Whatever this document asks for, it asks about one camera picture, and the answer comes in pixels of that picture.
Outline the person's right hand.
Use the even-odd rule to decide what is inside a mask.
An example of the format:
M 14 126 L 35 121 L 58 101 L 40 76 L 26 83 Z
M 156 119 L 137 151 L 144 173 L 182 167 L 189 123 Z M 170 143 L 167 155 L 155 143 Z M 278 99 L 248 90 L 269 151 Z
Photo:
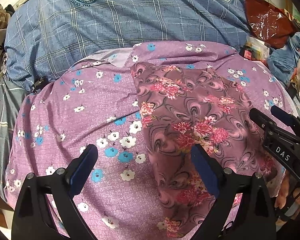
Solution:
M 289 188 L 290 188 L 289 180 L 290 180 L 290 173 L 286 171 L 285 177 L 283 178 L 281 183 L 279 194 L 275 200 L 275 204 L 274 204 L 275 208 L 278 207 L 279 209 L 282 209 L 285 206 L 287 197 L 289 195 Z M 296 199 L 296 203 L 299 205 L 299 208 L 292 215 L 292 219 L 296 219 L 296 217 L 300 213 L 300 196 Z

